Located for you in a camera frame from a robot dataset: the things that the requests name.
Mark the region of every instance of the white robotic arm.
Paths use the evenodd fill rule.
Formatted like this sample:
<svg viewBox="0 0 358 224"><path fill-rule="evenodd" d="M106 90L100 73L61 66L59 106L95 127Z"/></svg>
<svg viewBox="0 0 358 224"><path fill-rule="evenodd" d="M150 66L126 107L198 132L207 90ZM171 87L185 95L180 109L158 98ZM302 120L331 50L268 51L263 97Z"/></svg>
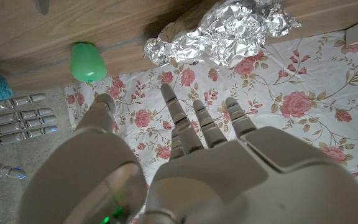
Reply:
<svg viewBox="0 0 358 224"><path fill-rule="evenodd" d="M129 223L145 201L141 224L358 223L357 181L321 151L257 129L233 98L226 100L232 141L194 101L204 148L172 88L161 90L175 129L170 161L148 194L137 159L112 133L114 101L99 95L32 178L19 223Z"/></svg>

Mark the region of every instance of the wooden cabinet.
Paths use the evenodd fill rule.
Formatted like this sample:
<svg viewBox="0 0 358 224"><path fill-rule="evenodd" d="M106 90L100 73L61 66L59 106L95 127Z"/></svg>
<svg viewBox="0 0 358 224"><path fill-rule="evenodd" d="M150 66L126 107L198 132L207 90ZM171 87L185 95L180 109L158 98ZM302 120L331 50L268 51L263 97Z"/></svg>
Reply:
<svg viewBox="0 0 358 224"><path fill-rule="evenodd" d="M13 89L74 83L70 53L79 41L91 42L101 51L110 76L153 68L149 59L142 59L145 40L156 37L197 2L52 0L43 16L33 1L0 0L0 73ZM303 27L268 43L345 29L358 22L356 0L284 0L282 4Z"/></svg>

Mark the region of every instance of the crumpled aluminum foil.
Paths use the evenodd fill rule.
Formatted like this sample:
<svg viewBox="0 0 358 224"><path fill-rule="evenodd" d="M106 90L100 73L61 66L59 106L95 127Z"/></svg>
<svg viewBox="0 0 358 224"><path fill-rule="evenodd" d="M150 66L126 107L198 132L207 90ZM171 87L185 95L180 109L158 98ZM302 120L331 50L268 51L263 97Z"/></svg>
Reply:
<svg viewBox="0 0 358 224"><path fill-rule="evenodd" d="M301 26L280 2L227 0L211 8L196 30L177 34L172 43L149 39L144 55L159 66L173 58L178 63L234 67L244 57L257 54L266 36L281 37L291 27Z"/></svg>

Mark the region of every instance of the floral tablecloth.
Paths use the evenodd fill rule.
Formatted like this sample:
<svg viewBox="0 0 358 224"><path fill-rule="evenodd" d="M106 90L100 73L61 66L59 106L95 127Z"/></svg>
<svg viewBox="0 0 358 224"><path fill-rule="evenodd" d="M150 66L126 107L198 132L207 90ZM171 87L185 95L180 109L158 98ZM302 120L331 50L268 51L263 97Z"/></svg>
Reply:
<svg viewBox="0 0 358 224"><path fill-rule="evenodd" d="M344 31L266 46L233 69L169 65L65 87L74 129L95 96L114 97L115 133L132 148L150 183L168 161L172 118L160 93L174 88L199 137L192 103L200 99L228 139L224 100L237 99L257 127L274 126L319 147L358 180L358 45Z"/></svg>

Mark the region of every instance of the pink rose print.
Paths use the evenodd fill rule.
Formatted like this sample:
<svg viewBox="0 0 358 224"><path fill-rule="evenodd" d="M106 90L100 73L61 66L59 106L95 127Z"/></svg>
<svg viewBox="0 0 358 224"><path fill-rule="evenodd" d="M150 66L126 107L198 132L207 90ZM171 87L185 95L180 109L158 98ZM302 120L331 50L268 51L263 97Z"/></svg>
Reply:
<svg viewBox="0 0 358 224"><path fill-rule="evenodd" d="M196 74L190 68L185 69L181 73L181 82L184 84L184 86L190 86L195 78Z"/></svg>
<svg viewBox="0 0 358 224"><path fill-rule="evenodd" d="M304 91L295 91L284 96L284 103L280 109L286 118L290 116L300 118L305 115L305 112L310 110L310 99L305 95Z"/></svg>
<svg viewBox="0 0 358 224"><path fill-rule="evenodd" d="M137 146L137 149L138 149L138 150L143 150L145 147L146 147L145 144L139 143L139 145Z"/></svg>
<svg viewBox="0 0 358 224"><path fill-rule="evenodd" d="M250 57L252 61L256 62L259 61L262 56L264 56L264 52L260 51L257 55Z"/></svg>
<svg viewBox="0 0 358 224"><path fill-rule="evenodd" d="M112 96L112 97L118 97L120 94L119 92L119 88L116 87L116 86L113 86L112 88L110 88L110 91L109 91L109 95Z"/></svg>
<svg viewBox="0 0 358 224"><path fill-rule="evenodd" d="M198 129L198 124L196 123L196 121L191 120L191 125L194 128L194 130L196 131L196 133L198 133L200 131Z"/></svg>
<svg viewBox="0 0 358 224"><path fill-rule="evenodd" d="M150 116L145 109L139 110L135 113L135 124L138 128L147 127L150 123Z"/></svg>
<svg viewBox="0 0 358 224"><path fill-rule="evenodd" d="M342 162L346 160L346 155L341 151L340 148L334 146L329 147L323 151L325 154L331 156L337 162Z"/></svg>
<svg viewBox="0 0 358 224"><path fill-rule="evenodd" d="M77 96L77 100L78 100L78 104L80 106L82 106L82 104L84 104L84 101L85 101L84 95L82 95L82 93L79 93L78 96Z"/></svg>
<svg viewBox="0 0 358 224"><path fill-rule="evenodd" d="M113 85L118 87L118 88L121 88L124 86L124 83L121 81L121 79L119 79L118 77L114 79L113 81Z"/></svg>
<svg viewBox="0 0 358 224"><path fill-rule="evenodd" d="M298 50L294 50L294 51L293 51L293 54L295 54L295 56L299 57L299 52L298 52Z"/></svg>
<svg viewBox="0 0 358 224"><path fill-rule="evenodd" d="M164 121L162 123L162 126L164 127L165 130L171 130L172 126L171 124L169 124L168 122Z"/></svg>
<svg viewBox="0 0 358 224"><path fill-rule="evenodd" d="M164 81L164 83L171 83L173 81L172 72L165 72L162 80Z"/></svg>
<svg viewBox="0 0 358 224"><path fill-rule="evenodd" d="M306 56L303 57L303 59L301 60L301 62L304 62L304 61L308 60L309 58L310 58L310 56L309 56L309 55L306 55Z"/></svg>
<svg viewBox="0 0 358 224"><path fill-rule="evenodd" d="M230 115L227 109L224 110L223 117L226 121L230 121Z"/></svg>
<svg viewBox="0 0 358 224"><path fill-rule="evenodd" d="M278 72L278 77L287 77L288 76L288 72L284 72L283 70L280 70Z"/></svg>
<svg viewBox="0 0 358 224"><path fill-rule="evenodd" d="M299 74L305 74L307 71L306 71L306 68L305 67L303 67L303 68L301 68L301 70L299 70Z"/></svg>
<svg viewBox="0 0 358 224"><path fill-rule="evenodd" d="M216 69L212 68L209 72L208 72L208 77L210 79L212 79L212 81L216 82L216 80L218 80L218 71L216 71Z"/></svg>
<svg viewBox="0 0 358 224"><path fill-rule="evenodd" d="M234 71L237 72L239 75L250 74L253 70L254 62L249 58L242 60L234 67Z"/></svg>
<svg viewBox="0 0 358 224"><path fill-rule="evenodd" d="M298 60L297 60L294 56L291 56L291 57L290 57L290 60L291 60L293 63L298 63Z"/></svg>
<svg viewBox="0 0 358 224"><path fill-rule="evenodd" d="M337 109L335 118L340 122L349 122L352 120L352 116L344 109Z"/></svg>
<svg viewBox="0 0 358 224"><path fill-rule="evenodd" d="M71 94L70 96L67 97L67 103L69 105L72 105L74 102L75 102L74 95Z"/></svg>
<svg viewBox="0 0 358 224"><path fill-rule="evenodd" d="M161 149L158 150L158 153L157 153L159 158L162 158L162 159L169 159L170 154L171 154L171 152L169 151L169 148L167 146L162 146Z"/></svg>
<svg viewBox="0 0 358 224"><path fill-rule="evenodd" d="M348 52L356 53L358 52L358 44L346 46Z"/></svg>
<svg viewBox="0 0 358 224"><path fill-rule="evenodd" d="M293 66L293 64L290 64L288 67L287 67L287 69L289 70L289 71L291 71L291 72L295 72L295 67Z"/></svg>

